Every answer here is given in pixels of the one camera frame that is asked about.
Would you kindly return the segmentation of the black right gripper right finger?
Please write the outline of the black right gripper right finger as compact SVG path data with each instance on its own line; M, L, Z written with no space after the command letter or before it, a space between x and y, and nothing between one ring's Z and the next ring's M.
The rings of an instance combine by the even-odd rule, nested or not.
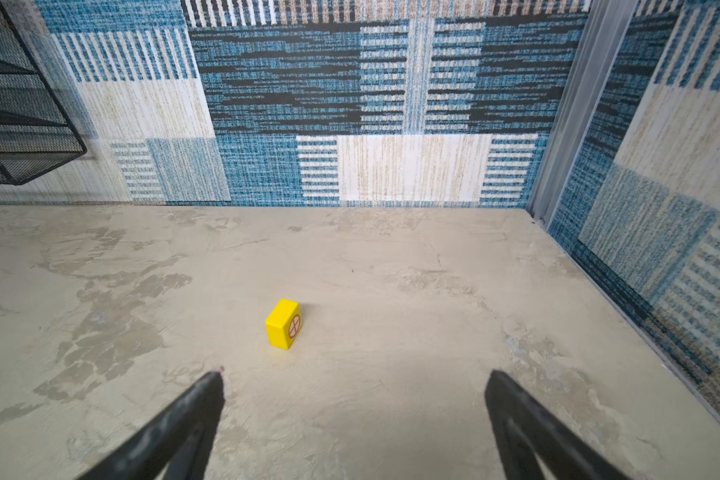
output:
M485 404L507 479L624 479L507 373L491 372Z

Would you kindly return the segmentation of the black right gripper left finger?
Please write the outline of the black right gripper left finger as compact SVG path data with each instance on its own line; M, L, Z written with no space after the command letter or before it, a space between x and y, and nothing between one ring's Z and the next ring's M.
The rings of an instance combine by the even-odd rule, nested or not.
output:
M223 378L210 371L83 479L202 479L224 406Z

